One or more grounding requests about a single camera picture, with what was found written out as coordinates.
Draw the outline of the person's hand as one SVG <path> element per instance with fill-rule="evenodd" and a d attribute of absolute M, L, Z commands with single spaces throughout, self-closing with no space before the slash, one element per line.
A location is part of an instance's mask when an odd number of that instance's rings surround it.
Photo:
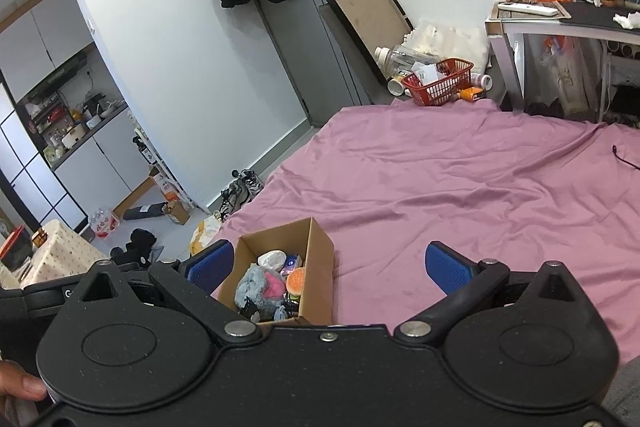
<path fill-rule="evenodd" d="M 0 395 L 2 399 L 7 397 L 39 402 L 47 396 L 47 388 L 43 381 L 32 376 L 21 366 L 10 362 L 0 363 Z"/>

